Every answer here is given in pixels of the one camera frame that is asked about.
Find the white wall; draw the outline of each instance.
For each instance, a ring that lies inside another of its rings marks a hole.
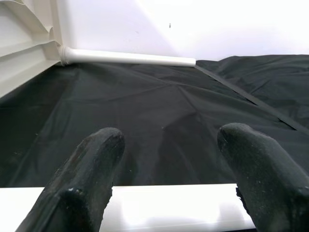
[[[73,48],[218,60],[309,53],[309,1],[58,0]]]

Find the black strap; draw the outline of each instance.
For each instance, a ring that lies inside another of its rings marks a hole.
[[[286,115],[280,113],[279,111],[275,110],[274,108],[272,108],[271,106],[267,105],[266,103],[264,103],[263,101],[257,99],[256,97],[252,96],[251,94],[247,93],[246,91],[244,91],[243,89],[239,88],[238,86],[231,84],[230,82],[226,81],[225,79],[221,78],[219,75],[204,69],[202,67],[199,66],[195,66],[196,69],[200,70],[202,73],[210,76],[211,78],[213,78],[214,80],[220,82],[221,84],[225,85],[226,87],[230,88],[231,90],[233,90],[234,92],[240,94],[241,96],[245,97],[247,100],[251,101],[252,103],[260,106],[261,108],[263,108],[264,110],[266,110],[268,113],[272,114],[273,116],[276,116],[278,119],[280,119],[282,122],[284,122],[285,124],[289,125],[290,127],[294,128],[297,131],[303,132],[307,135],[309,135],[309,130],[300,125],[298,122],[295,122],[293,119],[287,117]]]

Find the black sheet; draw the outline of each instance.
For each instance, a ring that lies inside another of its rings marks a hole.
[[[308,56],[199,64],[308,126]],[[195,68],[54,66],[2,98],[0,119],[1,187],[44,186],[84,137],[104,127],[126,138],[119,186],[234,183],[216,144],[230,122],[275,138],[309,171],[309,136]]]

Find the white pipe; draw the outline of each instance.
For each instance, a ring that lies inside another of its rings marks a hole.
[[[254,224],[236,184],[113,187],[100,232],[224,232]],[[43,188],[0,188],[0,231],[13,232]]]
[[[194,58],[80,50],[72,49],[66,46],[59,47],[59,53],[63,65],[85,62],[108,62],[194,67],[196,64],[196,60]]]

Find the white pvc pipe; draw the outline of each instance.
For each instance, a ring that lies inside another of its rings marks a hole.
[[[236,184],[113,187],[100,232],[224,232],[254,224]],[[0,231],[13,232],[43,188],[0,188]]]
[[[59,53],[63,65],[85,62],[108,62],[194,67],[196,64],[196,60],[194,58],[80,50],[72,49],[66,46],[59,47]]]

